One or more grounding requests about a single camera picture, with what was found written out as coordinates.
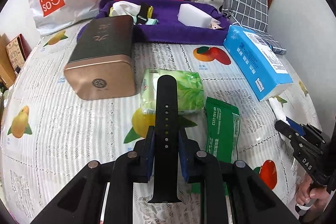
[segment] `green packet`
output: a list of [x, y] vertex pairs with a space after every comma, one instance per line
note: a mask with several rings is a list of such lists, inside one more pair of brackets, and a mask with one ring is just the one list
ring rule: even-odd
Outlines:
[[141, 86], [141, 109], [144, 114], [154, 114], [158, 79], [171, 75], [177, 82], [178, 113], [190, 114], [204, 108], [205, 97], [202, 79], [197, 72], [181, 70], [147, 69]]
[[[231, 162], [237, 160], [237, 141], [240, 116], [237, 107], [221, 100], [208, 97], [205, 103], [208, 124], [206, 151], [218, 160]], [[200, 193], [198, 183], [193, 184], [193, 193]]]

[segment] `brown metal box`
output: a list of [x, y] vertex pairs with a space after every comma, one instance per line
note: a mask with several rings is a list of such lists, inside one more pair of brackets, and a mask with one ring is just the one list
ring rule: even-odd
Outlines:
[[131, 16], [92, 20], [78, 39], [64, 75], [83, 100], [135, 94]]

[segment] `blue tissue package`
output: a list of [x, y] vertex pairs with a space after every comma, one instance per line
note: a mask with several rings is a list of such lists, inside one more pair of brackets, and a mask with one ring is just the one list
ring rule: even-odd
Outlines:
[[280, 95], [293, 83], [278, 57], [255, 32], [231, 25], [223, 45], [260, 101]]

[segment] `purple cloth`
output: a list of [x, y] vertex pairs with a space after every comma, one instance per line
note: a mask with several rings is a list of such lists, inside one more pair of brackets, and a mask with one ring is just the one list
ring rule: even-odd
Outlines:
[[[126, 0], [137, 5], [146, 3], [153, 6], [152, 18], [159, 22], [157, 25], [135, 25], [133, 28], [134, 42], [166, 42], [178, 44], [206, 44], [223, 45], [227, 36], [230, 23], [216, 8], [202, 3], [195, 3], [183, 0]], [[108, 17], [110, 8], [115, 0], [101, 0], [99, 14], [96, 18]], [[211, 15], [214, 19], [221, 22], [223, 29], [212, 30], [198, 27], [190, 27], [177, 20], [180, 5], [189, 3], [198, 9]], [[81, 36], [83, 29], [78, 33], [77, 39]]]

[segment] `table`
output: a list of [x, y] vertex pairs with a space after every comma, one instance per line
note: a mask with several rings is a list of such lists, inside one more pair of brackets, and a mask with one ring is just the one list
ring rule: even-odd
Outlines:
[[[217, 60], [198, 61], [193, 50], [200, 45], [147, 43], [134, 45], [137, 95], [127, 98], [84, 101], [64, 78], [63, 68], [76, 45], [76, 37], [85, 23], [66, 29], [67, 39], [46, 45], [52, 37], [41, 39], [21, 70], [4, 115], [1, 131], [1, 172], [6, 202], [20, 224], [30, 223], [47, 203], [90, 160], [101, 163], [115, 160], [133, 149], [135, 141], [124, 144], [131, 129], [132, 114], [139, 108], [142, 75], [146, 68], [199, 72], [206, 96], [234, 104], [241, 116], [238, 157], [251, 168], [273, 160], [278, 183], [275, 194], [285, 203], [293, 198], [298, 172], [291, 148], [274, 129], [276, 117], [269, 102], [259, 102], [246, 78], [232, 60], [223, 65]], [[309, 93], [286, 60], [279, 56], [294, 84], [281, 98], [283, 109], [298, 123], [320, 128]], [[31, 135], [17, 139], [7, 135], [12, 120], [22, 107], [29, 106]], [[198, 124], [187, 128], [189, 138], [204, 149], [207, 124], [204, 112], [188, 118]], [[190, 185], [178, 179], [178, 197], [182, 203], [148, 204], [153, 180], [134, 187], [134, 223], [199, 223], [199, 195], [190, 193]]]

